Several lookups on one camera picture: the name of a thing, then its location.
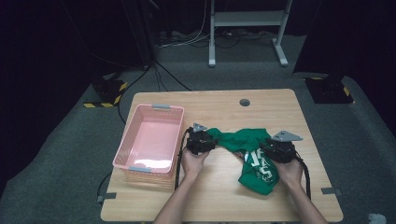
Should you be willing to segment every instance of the pink plastic basket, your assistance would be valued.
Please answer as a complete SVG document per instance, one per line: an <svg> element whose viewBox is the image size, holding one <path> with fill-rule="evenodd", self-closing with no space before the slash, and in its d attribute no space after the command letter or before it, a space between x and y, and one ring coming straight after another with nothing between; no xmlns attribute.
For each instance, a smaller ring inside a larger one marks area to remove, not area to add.
<svg viewBox="0 0 396 224"><path fill-rule="evenodd" d="M149 182L156 177L171 177L183 115L181 106L138 105L121 139L114 167L130 179Z"/></svg>

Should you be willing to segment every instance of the table hole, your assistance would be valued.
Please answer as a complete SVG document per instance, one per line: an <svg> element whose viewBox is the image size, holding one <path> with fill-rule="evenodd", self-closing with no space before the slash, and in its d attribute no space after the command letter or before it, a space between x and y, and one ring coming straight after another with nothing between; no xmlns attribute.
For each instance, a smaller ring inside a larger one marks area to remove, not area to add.
<svg viewBox="0 0 396 224"><path fill-rule="evenodd" d="M250 101L248 99L242 99L239 101L239 104L241 106L249 106L250 105Z"/></svg>

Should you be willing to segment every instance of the rack leg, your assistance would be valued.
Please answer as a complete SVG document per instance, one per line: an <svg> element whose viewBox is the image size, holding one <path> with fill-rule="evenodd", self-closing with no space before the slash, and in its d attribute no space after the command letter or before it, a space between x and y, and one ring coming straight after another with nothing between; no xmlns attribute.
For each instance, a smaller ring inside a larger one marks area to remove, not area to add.
<svg viewBox="0 0 396 224"><path fill-rule="evenodd" d="M279 58L280 64L282 66L289 65L288 60L286 59L285 53L283 52L283 49L280 46L280 43L282 42L283 33L285 32L285 27L288 22L292 2L293 2L292 0L288 0L288 2L286 4L285 12L283 13L282 22L279 27L279 32L278 32L277 38L273 39L273 44L274 44L274 47L276 50L276 54L277 54L277 57Z"/></svg>
<svg viewBox="0 0 396 224"><path fill-rule="evenodd" d="M215 52L215 0L212 0L210 7L210 41L209 41L209 67L216 66Z"/></svg>

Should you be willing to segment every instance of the green t-shirt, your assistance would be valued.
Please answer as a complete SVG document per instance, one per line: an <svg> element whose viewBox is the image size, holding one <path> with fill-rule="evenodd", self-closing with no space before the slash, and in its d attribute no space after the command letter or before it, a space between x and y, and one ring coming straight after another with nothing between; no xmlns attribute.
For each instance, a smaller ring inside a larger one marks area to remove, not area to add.
<svg viewBox="0 0 396 224"><path fill-rule="evenodd" d="M217 128L206 131L218 145L231 152L244 155L242 174L238 181L245 187L260 194L268 195L279 180L277 169L272 161L264 156L260 143L271 137L265 129L241 129L236 133L222 133Z"/></svg>

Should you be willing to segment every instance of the basket handle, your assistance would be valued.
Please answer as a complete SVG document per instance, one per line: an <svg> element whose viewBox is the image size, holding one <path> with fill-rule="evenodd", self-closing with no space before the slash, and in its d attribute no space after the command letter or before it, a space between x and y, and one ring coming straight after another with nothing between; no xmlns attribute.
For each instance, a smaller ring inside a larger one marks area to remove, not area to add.
<svg viewBox="0 0 396 224"><path fill-rule="evenodd" d="M151 173L151 169L149 169L149 168L142 168L142 167L135 167L135 166L130 166L128 170L144 172L144 173Z"/></svg>
<svg viewBox="0 0 396 224"><path fill-rule="evenodd" d="M158 109L158 110L170 110L171 106L170 105L152 105L152 108L154 110Z"/></svg>

